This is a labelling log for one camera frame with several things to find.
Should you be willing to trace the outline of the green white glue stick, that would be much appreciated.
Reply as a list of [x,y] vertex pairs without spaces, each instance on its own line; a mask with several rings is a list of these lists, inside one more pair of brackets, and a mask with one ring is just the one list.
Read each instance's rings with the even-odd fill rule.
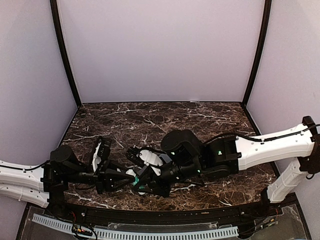
[[[129,184],[132,185],[133,187],[135,187],[138,183],[139,183],[139,177],[138,174],[133,170],[133,169],[129,169],[125,172],[126,175],[133,177],[129,179]],[[146,192],[143,191],[145,189],[144,186],[139,186],[138,189],[135,189],[134,191],[137,192],[139,195],[145,195]]]

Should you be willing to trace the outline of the grey blue envelope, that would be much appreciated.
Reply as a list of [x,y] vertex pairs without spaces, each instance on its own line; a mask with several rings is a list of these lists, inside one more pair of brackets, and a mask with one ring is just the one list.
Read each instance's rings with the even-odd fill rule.
[[159,157],[167,164],[167,163],[170,163],[172,160],[171,158],[166,155],[166,154],[160,154]]

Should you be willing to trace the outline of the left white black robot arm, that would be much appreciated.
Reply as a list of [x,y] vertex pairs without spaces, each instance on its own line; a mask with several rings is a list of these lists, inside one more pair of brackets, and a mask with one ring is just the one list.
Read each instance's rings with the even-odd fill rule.
[[94,187],[98,194],[115,191],[133,183],[135,177],[126,168],[109,160],[110,148],[98,146],[92,154],[91,165],[81,163],[73,150],[63,145],[50,153],[44,163],[20,165],[1,161],[0,193],[18,201],[29,202],[67,218],[70,206],[63,201],[69,184]]

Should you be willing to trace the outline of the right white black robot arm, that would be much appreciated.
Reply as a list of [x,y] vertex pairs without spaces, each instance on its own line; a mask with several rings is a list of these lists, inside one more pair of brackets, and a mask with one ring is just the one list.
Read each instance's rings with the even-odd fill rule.
[[173,130],[162,139],[160,150],[144,147],[135,154],[144,166],[135,178],[134,189],[167,197],[173,184],[193,177],[220,179],[290,158],[291,163],[262,191],[262,201],[255,205],[255,213],[266,217],[303,179],[320,171],[317,129],[318,124],[305,116],[302,123],[287,130],[258,136],[226,132],[205,142],[191,130]]

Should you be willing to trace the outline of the black curved front rail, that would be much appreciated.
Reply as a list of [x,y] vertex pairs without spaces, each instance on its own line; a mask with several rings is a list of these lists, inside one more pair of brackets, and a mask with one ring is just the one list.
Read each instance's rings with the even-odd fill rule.
[[235,187],[230,182],[174,185],[169,197],[139,195],[129,188],[97,194],[75,186],[48,206],[55,216],[81,224],[107,224],[111,221],[137,224],[183,224],[205,220],[244,223],[278,215],[259,193],[261,188]]

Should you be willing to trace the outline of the left black corner post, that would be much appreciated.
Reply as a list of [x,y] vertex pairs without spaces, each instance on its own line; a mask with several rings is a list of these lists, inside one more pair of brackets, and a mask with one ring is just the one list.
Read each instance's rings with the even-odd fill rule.
[[69,61],[69,56],[67,53],[67,48],[63,36],[63,30],[62,30],[62,25],[61,25],[61,20],[60,20],[60,14],[59,14],[59,9],[58,9],[58,1],[57,0],[50,0],[50,9],[51,9],[51,15],[52,15],[52,20],[53,20],[53,25],[54,25],[54,30],[55,30],[55,35],[58,43],[58,48],[60,52],[60,56],[62,59],[64,71],[68,80],[68,84],[74,99],[74,102],[79,108],[82,105],[81,98],[76,86],[76,81],[74,79],[73,73],[72,73],[72,68],[71,64]]

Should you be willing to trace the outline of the black corner post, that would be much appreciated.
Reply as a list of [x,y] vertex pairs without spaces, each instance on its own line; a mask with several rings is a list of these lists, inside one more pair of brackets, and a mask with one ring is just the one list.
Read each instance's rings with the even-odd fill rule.
[[258,74],[263,50],[264,50],[264,45],[265,45],[265,40],[267,36],[267,31],[268,31],[268,25],[269,25],[269,20],[270,20],[270,15],[271,15],[271,8],[272,8],[272,0],[265,0],[264,1],[264,7],[263,7],[263,14],[262,14],[262,20],[261,20],[261,26],[260,26],[260,31],[259,31],[259,36],[258,36],[258,41],[257,41],[257,47],[252,63],[252,68],[250,71],[250,75],[248,78],[248,83],[244,92],[244,96],[242,99],[242,105],[246,108],[250,97],[251,93],[253,91],[253,87],[255,84],[255,80]]
[[50,0],[50,9],[51,9],[51,15],[52,15],[52,20],[53,20],[53,25],[54,25],[54,30],[55,30],[55,35],[58,43],[58,48],[60,52],[60,56],[62,59],[64,71],[68,80],[68,84],[74,99],[74,102],[79,108],[82,105],[81,98],[76,86],[76,81],[74,79],[73,73],[72,73],[72,68],[71,64],[69,61],[69,56],[67,53],[67,48],[63,36],[63,30],[62,30],[62,25],[61,25],[61,20],[60,20],[60,14],[59,14],[59,9],[58,9],[58,1],[57,0]]

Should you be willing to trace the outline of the right black corner post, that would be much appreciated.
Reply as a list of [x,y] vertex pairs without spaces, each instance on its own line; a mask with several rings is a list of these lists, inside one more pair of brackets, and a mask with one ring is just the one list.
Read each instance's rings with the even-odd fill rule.
[[244,96],[242,99],[242,105],[246,108],[250,97],[251,93],[253,91],[253,87],[255,84],[255,80],[258,74],[263,50],[264,50],[264,45],[265,45],[265,40],[267,36],[267,31],[268,31],[268,25],[269,25],[269,20],[270,20],[270,15],[271,15],[271,8],[272,8],[272,0],[265,0],[264,1],[264,7],[263,7],[263,14],[262,14],[262,20],[261,20],[261,26],[260,26],[260,31],[259,31],[259,36],[258,36],[258,41],[257,41],[257,47],[252,63],[252,68],[250,71],[250,75],[248,78],[248,83],[244,92]]

